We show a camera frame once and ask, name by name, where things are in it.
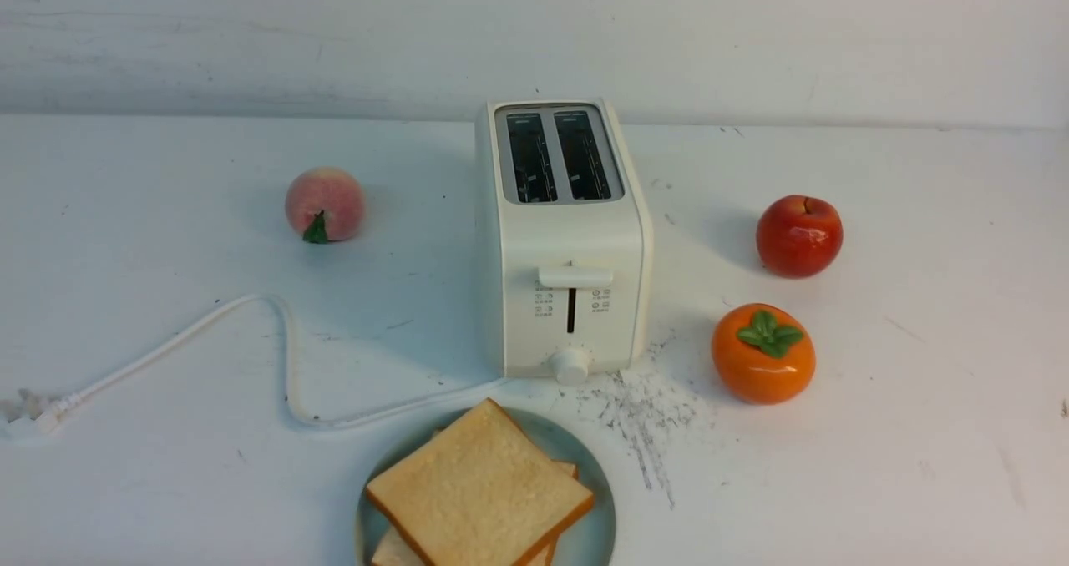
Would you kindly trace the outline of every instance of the red apple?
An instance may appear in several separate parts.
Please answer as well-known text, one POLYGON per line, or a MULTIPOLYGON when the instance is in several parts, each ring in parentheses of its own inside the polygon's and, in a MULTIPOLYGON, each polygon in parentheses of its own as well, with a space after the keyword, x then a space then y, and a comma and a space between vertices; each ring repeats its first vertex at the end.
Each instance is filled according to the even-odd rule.
POLYGON ((824 200, 790 195, 769 205, 757 223, 757 253, 779 276, 812 276, 827 267, 841 247, 842 220, 824 200))

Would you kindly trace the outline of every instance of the white wall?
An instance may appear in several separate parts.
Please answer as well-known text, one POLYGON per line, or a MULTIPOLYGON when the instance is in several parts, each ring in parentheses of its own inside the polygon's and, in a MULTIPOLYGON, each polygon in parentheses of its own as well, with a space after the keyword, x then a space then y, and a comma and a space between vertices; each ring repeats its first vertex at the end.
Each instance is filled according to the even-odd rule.
POLYGON ((0 0, 0 109, 1062 127, 1069 0, 0 0))

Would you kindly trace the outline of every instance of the white toaster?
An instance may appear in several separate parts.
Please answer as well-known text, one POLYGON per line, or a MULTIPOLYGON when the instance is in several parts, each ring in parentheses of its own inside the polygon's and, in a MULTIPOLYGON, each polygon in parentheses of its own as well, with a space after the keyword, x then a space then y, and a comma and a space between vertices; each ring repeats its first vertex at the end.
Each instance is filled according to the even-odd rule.
POLYGON ((611 107, 490 103, 476 146, 491 362, 562 384, 631 366, 647 343, 653 225, 611 107))

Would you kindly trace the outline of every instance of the bread slice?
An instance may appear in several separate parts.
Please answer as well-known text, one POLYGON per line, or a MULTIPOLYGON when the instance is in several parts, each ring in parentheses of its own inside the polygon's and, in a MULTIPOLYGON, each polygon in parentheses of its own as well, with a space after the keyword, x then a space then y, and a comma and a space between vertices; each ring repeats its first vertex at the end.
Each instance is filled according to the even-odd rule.
POLYGON ((366 492, 428 566, 524 566, 593 507, 492 399, 366 492))
MULTIPOLYGON (((561 470, 572 478, 579 477, 579 466, 568 461, 554 460, 561 470)), ((557 540, 559 535, 554 537, 549 545, 534 555, 534 559, 527 563, 527 566, 553 566, 553 555, 557 551, 557 540)), ((383 535, 375 548, 375 554, 371 556, 371 566, 425 566, 423 561, 416 555, 416 552, 408 547, 401 538, 401 534, 393 526, 383 535)))

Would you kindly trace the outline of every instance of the persimmon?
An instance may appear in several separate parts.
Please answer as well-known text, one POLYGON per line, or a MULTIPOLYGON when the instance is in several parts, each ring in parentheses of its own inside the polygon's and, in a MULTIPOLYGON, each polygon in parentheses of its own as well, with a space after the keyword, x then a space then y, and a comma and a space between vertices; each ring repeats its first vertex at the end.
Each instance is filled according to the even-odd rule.
POLYGON ((791 399, 817 369, 812 340, 801 322, 763 303, 728 311, 713 331, 712 350, 725 386, 749 403, 791 399))

